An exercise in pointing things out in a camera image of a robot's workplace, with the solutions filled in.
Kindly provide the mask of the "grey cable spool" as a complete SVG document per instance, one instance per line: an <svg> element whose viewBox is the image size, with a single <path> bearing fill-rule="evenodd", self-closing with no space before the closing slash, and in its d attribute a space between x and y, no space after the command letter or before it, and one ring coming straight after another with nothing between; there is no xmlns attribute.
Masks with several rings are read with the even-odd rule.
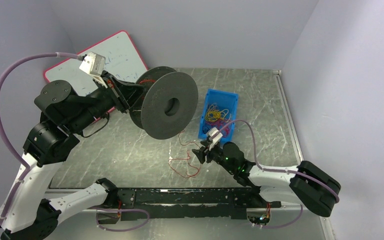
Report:
<svg viewBox="0 0 384 240"><path fill-rule="evenodd" d="M142 74L136 84L145 87L146 93L129 110L129 115L150 137L172 138L191 122L199 91L189 74L159 66Z"/></svg>

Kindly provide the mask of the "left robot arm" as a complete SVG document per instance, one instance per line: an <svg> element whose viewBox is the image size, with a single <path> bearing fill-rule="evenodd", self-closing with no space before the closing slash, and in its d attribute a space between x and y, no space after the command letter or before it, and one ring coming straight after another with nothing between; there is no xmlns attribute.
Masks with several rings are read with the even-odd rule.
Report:
<svg viewBox="0 0 384 240"><path fill-rule="evenodd" d="M62 197L44 197L84 129L99 118L107 118L112 108L127 112L148 90L145 85L118 80L107 71L100 77L103 83L86 96L78 95L69 82L56 80L35 99L41 117L26 138L20 168L0 207L1 239L43 240L83 210L103 208L118 213L129 202L129 197L107 178Z"/></svg>

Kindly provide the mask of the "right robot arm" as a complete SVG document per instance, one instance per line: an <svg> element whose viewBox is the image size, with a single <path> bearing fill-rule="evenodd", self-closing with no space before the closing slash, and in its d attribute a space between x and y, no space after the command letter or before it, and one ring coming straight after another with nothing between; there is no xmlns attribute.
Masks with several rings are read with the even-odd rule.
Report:
<svg viewBox="0 0 384 240"><path fill-rule="evenodd" d="M200 163L216 162L244 187L251 187L266 202L305 206L320 217L330 217L339 202L340 183L310 161L289 167L259 168L233 142L211 147L207 140L193 149Z"/></svg>

